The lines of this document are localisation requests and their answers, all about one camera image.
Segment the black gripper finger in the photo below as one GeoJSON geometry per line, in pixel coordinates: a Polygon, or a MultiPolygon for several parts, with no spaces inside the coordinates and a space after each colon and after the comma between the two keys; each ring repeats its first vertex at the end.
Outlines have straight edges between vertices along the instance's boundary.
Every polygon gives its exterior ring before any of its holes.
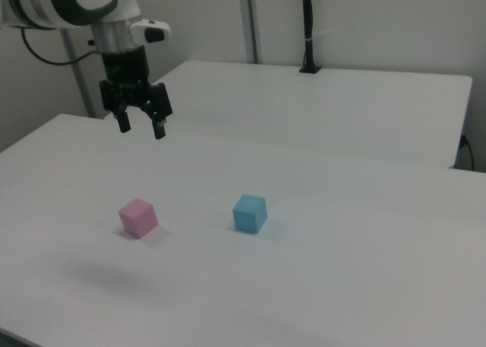
{"type": "Polygon", "coordinates": [[[103,102],[103,108],[107,112],[111,112],[118,122],[120,132],[126,133],[131,130],[128,114],[126,109],[126,95],[119,83],[110,80],[102,80],[99,82],[100,93],[103,102]]]}
{"type": "Polygon", "coordinates": [[[140,109],[151,119],[157,140],[165,137],[166,119],[172,114],[172,106],[164,83],[143,87],[140,109]]]}

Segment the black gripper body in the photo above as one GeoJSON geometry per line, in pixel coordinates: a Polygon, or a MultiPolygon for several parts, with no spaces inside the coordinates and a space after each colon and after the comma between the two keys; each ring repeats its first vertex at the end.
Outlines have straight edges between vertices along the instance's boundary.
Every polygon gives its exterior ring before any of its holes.
{"type": "Polygon", "coordinates": [[[126,52],[102,53],[106,79],[99,88],[106,111],[140,106],[149,101],[150,73],[144,46],[126,52]]]}

